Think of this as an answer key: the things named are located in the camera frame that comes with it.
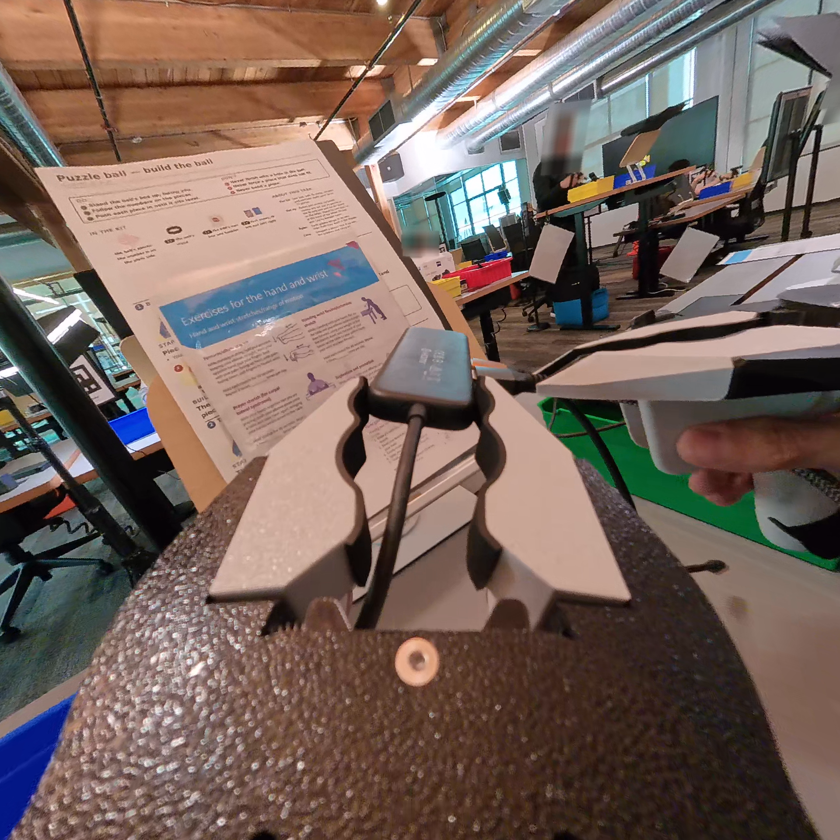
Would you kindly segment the person's right hand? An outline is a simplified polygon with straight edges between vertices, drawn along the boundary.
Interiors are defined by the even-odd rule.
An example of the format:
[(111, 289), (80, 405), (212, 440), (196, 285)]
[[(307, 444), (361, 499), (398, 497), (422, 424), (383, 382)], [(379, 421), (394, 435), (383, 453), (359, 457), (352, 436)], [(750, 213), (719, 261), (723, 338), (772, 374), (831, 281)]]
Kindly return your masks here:
[(706, 423), (686, 429), (676, 449), (690, 466), (690, 488), (726, 507), (753, 488), (755, 474), (793, 469), (838, 474), (839, 415)]

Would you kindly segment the silver ventilation duct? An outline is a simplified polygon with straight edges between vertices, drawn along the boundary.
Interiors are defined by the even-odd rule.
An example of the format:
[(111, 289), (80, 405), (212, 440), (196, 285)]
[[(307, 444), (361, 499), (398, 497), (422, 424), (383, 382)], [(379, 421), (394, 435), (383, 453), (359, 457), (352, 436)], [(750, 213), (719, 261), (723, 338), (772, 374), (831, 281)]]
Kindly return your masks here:
[[(767, 5), (609, 2), (450, 123), (437, 144), (447, 150), (467, 141), (474, 151), (642, 50), (651, 48), (654, 56), (668, 60)], [(391, 95), (369, 118), (369, 131), (354, 153), (356, 163), (378, 162), (395, 151), (542, 28), (581, 7), (582, 2), (497, 2), (483, 10), (411, 92)]]

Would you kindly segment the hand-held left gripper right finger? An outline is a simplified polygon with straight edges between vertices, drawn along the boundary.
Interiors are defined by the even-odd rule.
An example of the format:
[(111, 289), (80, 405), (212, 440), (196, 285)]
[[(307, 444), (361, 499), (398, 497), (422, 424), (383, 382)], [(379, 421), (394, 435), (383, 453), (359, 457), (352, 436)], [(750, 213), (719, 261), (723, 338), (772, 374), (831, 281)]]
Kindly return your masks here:
[(500, 383), (476, 382), (484, 481), (467, 538), (467, 572), (490, 613), (510, 607), (533, 629), (568, 632), (562, 604), (629, 606), (624, 580), (571, 452)]

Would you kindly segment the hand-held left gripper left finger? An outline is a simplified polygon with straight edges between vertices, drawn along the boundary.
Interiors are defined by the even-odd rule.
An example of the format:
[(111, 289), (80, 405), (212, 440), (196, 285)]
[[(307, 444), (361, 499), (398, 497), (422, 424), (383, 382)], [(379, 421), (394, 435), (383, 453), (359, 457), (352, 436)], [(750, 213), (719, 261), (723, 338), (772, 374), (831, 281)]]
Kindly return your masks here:
[(270, 450), (207, 600), (273, 602), (292, 622), (368, 581), (372, 540), (355, 477), (368, 383), (343, 385)]

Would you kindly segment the blue bag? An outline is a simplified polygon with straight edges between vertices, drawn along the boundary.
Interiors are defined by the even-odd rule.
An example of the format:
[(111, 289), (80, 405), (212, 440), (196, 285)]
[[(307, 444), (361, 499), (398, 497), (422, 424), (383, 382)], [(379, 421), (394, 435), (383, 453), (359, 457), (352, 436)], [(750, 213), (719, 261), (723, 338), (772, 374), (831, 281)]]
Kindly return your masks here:
[[(602, 322), (609, 317), (609, 295), (604, 287), (597, 288), (591, 293), (592, 320)], [(581, 300), (555, 301), (553, 303), (554, 320), (558, 327), (565, 329), (582, 329), (583, 313)]]

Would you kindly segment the grey usb hub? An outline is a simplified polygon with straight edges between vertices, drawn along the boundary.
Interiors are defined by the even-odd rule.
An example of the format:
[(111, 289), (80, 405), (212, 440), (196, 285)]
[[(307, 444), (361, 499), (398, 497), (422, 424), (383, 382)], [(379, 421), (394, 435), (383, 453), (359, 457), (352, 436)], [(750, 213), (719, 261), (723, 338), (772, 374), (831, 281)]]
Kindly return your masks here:
[(469, 342), (461, 332), (407, 329), (368, 385), (369, 414), (407, 424), (413, 408), (419, 407), (425, 427), (467, 429), (476, 414), (470, 359)]

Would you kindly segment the red storage bin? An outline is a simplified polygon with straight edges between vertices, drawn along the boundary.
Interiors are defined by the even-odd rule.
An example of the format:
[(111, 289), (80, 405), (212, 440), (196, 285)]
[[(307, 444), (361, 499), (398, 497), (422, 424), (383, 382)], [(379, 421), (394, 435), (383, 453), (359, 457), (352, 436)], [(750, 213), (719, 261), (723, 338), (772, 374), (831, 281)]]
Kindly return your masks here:
[(462, 293), (488, 287), (493, 283), (511, 277), (512, 258), (507, 256), (499, 259), (485, 260), (480, 264), (458, 268), (455, 272), (459, 278)]

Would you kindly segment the black office chair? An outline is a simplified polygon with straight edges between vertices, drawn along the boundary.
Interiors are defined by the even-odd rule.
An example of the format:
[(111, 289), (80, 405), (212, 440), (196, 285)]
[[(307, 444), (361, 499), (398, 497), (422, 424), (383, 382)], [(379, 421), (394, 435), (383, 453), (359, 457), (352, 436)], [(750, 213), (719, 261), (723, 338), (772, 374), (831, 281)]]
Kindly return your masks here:
[[(69, 534), (79, 530), (83, 530), (85, 534), (79, 539), (64, 542), (42, 553), (31, 553), (21, 546), (24, 539), (37, 531), (49, 529), (54, 532), (62, 527), (65, 527)], [(92, 566), (103, 575), (116, 571), (116, 565), (106, 560), (69, 556), (69, 551), (78, 549), (100, 537), (100, 532), (87, 521), (73, 526), (64, 516), (26, 520), (11, 511), (2, 514), (1, 551), (13, 566), (13, 571), (1, 582), (1, 594), (12, 592), (1, 622), (3, 644), (13, 642), (20, 635), (20, 630), (13, 626), (13, 619), (34, 579), (47, 582), (52, 579), (55, 570), (83, 566)]]

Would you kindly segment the black stand pole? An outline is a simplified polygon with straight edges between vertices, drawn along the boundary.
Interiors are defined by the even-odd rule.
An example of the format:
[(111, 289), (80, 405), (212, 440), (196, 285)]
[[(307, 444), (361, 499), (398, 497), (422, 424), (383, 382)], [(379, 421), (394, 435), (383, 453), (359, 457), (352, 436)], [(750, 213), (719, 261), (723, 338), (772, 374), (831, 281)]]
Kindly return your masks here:
[(70, 474), (50, 447), (40, 439), (35, 440), (35, 446), (53, 466), (80, 512), (117, 551), (131, 584), (136, 585), (180, 531), (173, 505), (136, 465), (5, 280), (1, 280), (1, 344), (6, 357), (152, 542), (153, 550), (141, 548), (100, 501)]

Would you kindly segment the fiducial tag board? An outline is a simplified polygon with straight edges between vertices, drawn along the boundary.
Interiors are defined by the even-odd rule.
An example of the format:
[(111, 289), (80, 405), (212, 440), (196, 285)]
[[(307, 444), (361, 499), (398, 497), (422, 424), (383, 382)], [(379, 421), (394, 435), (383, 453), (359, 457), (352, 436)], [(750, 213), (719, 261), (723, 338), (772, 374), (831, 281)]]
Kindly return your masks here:
[(73, 362), (69, 363), (69, 369), (76, 377), (82, 390), (95, 405), (105, 406), (118, 399), (119, 395), (114, 390), (110, 379), (89, 353), (79, 355)]

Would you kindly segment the studio light panel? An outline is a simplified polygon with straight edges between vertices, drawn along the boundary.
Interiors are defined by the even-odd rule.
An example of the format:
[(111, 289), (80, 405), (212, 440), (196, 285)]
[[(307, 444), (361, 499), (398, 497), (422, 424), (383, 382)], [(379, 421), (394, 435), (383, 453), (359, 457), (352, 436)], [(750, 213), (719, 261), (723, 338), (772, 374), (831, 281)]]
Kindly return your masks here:
[(77, 364), (101, 337), (99, 331), (84, 320), (82, 311), (75, 307), (49, 311), (35, 320), (69, 368)]

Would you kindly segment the wooden standing desk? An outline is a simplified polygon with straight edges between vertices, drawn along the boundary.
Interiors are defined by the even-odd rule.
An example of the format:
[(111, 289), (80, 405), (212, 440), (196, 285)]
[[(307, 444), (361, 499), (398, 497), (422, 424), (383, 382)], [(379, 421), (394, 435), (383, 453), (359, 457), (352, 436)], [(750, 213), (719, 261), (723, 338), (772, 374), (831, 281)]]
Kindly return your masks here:
[[(608, 203), (613, 198), (621, 199), (621, 204), (637, 205), (637, 225), (634, 235), (638, 242), (637, 258), (639, 260), (639, 273), (637, 278), (637, 291), (630, 299), (658, 298), (672, 295), (671, 290), (660, 287), (658, 280), (658, 236), (654, 231), (654, 204), (655, 198), (663, 195), (668, 189), (669, 183), (676, 177), (689, 173), (688, 169), (681, 171), (666, 172), (656, 175), (650, 180), (638, 184), (627, 185), (619, 189), (613, 189), (604, 196), (598, 196), (587, 202), (570, 203), (549, 211), (551, 214), (563, 216), (585, 213)], [(583, 328), (578, 330), (615, 331), (616, 325), (604, 322), (594, 323), (592, 320), (591, 294), (597, 287), (599, 280), (595, 277), (595, 268), (590, 255), (588, 265), (573, 266), (570, 270), (570, 293), (572, 299), (581, 300), (583, 313)]]
[(486, 356), (491, 362), (500, 362), (496, 331), (491, 312), (497, 308), (504, 308), (511, 300), (510, 289), (520, 280), (527, 280), (530, 274), (527, 270), (515, 272), (510, 277), (497, 280), (485, 287), (468, 291), (457, 298), (455, 304), (461, 311), (467, 310), (465, 318), (477, 316), (481, 329), (482, 342)]

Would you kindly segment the black computer monitor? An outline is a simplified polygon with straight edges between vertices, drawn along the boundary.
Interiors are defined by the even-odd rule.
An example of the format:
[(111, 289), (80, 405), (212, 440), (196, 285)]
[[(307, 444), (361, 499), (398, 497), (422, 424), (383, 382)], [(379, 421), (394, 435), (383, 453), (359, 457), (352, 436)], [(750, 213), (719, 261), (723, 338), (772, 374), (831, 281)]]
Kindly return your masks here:
[(770, 115), (759, 179), (768, 186), (795, 171), (805, 144), (816, 126), (825, 91), (812, 95), (812, 86), (781, 91)]

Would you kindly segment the green storage bin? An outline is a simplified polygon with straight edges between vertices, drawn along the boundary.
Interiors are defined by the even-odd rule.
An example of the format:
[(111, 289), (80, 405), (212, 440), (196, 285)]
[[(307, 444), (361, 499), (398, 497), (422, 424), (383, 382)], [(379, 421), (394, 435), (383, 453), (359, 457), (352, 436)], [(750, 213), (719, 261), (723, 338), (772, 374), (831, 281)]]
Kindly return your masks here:
[[(612, 487), (612, 475), (595, 444), (585, 434), (583, 426), (562, 405), (555, 406), (551, 397), (539, 400), (539, 409), (554, 434), (573, 434), (563, 444), (577, 458), (592, 464)], [(736, 534), (747, 540), (775, 548), (765, 538), (755, 516), (753, 494), (747, 494), (733, 506), (718, 507), (698, 496), (689, 488), (688, 476), (671, 476), (659, 471), (647, 449), (636, 445), (625, 427), (602, 430), (602, 441), (609, 449), (630, 493), (661, 507), (705, 522), (715, 528)]]

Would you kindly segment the dark partition screen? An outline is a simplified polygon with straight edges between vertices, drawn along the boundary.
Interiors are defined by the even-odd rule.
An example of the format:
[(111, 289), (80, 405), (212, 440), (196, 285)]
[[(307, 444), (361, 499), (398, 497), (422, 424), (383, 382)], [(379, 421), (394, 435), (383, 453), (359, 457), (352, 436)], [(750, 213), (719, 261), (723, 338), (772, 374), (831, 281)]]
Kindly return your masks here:
[[(655, 118), (645, 118), (620, 132), (618, 139), (602, 147), (604, 176), (624, 172), (620, 165), (629, 146), (641, 130), (648, 130), (647, 124)], [(655, 175), (662, 175), (678, 161), (686, 165), (712, 165), (716, 160), (718, 126), (718, 96), (701, 101), (691, 108), (683, 109), (664, 122), (650, 151), (650, 164)]]

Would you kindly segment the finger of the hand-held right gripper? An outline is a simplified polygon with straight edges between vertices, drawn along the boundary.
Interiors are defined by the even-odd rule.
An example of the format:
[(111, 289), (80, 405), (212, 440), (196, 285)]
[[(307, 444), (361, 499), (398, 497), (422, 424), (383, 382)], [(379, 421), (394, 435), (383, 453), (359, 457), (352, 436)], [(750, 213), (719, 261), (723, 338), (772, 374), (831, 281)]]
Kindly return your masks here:
[(718, 340), (763, 325), (764, 314), (754, 311), (723, 312), (698, 318), (651, 323), (574, 347), (535, 371), (532, 377), (535, 382), (542, 382), (596, 352), (640, 350), (661, 343)]
[(734, 361), (782, 350), (786, 324), (764, 324), (722, 339), (661, 343), (640, 350), (596, 352), (536, 385), (542, 396), (710, 400), (725, 396)]

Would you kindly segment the blue storage bin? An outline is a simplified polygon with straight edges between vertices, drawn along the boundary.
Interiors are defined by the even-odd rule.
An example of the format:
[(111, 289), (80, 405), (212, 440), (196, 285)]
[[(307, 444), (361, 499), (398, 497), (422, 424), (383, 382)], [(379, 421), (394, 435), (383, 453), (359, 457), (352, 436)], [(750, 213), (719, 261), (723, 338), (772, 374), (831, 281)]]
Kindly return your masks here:
[(153, 438), (152, 442), (160, 439), (151, 422), (147, 407), (118, 416), (108, 423), (126, 448), (137, 447), (146, 438)]
[(1, 739), (1, 838), (19, 823), (57, 749), (75, 694)]

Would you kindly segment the instruction sheet display stand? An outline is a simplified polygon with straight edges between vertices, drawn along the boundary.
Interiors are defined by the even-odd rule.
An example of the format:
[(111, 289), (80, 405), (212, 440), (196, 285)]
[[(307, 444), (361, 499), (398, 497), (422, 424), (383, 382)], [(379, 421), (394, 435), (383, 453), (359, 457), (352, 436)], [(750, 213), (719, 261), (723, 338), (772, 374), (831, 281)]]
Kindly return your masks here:
[(408, 328), (476, 348), (331, 142), (37, 174), (183, 417), (185, 455), (162, 437), (195, 500), (373, 382)]

